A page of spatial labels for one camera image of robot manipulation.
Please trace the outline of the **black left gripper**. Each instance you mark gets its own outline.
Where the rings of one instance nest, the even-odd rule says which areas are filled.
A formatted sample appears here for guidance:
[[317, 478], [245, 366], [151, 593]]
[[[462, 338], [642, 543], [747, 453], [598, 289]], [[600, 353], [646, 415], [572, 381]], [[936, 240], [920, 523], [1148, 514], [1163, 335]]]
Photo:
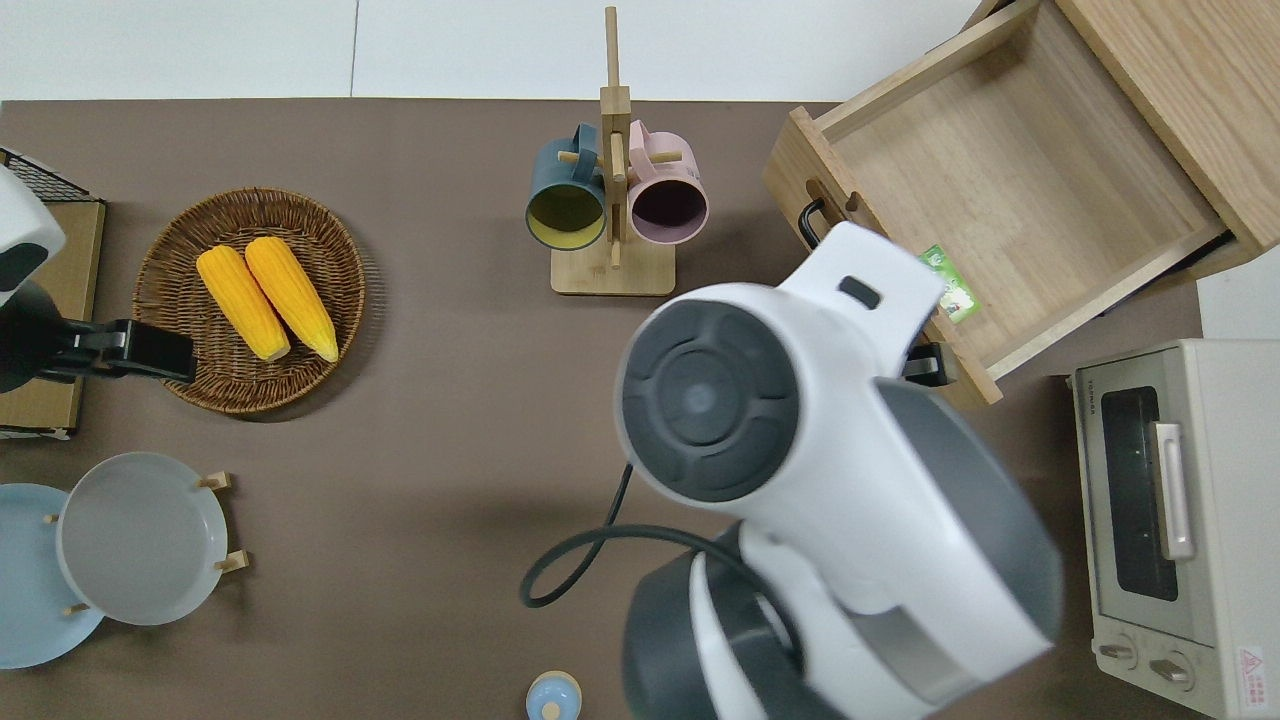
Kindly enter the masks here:
[[186, 386], [198, 370], [187, 336], [136, 319], [76, 322], [61, 315], [44, 288], [27, 282], [1, 310], [1, 392], [33, 379], [74, 384], [77, 375], [58, 361], [70, 347], [88, 354], [91, 374], [106, 378], [140, 375]]

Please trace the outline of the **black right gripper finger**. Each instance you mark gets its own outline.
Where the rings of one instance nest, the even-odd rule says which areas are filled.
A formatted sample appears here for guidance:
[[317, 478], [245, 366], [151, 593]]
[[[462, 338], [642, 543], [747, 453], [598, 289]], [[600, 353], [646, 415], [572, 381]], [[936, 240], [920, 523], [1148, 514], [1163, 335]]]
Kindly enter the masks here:
[[911, 347], [902, 365], [905, 380], [929, 388], [956, 383], [959, 373], [959, 360], [947, 342], [924, 342]]

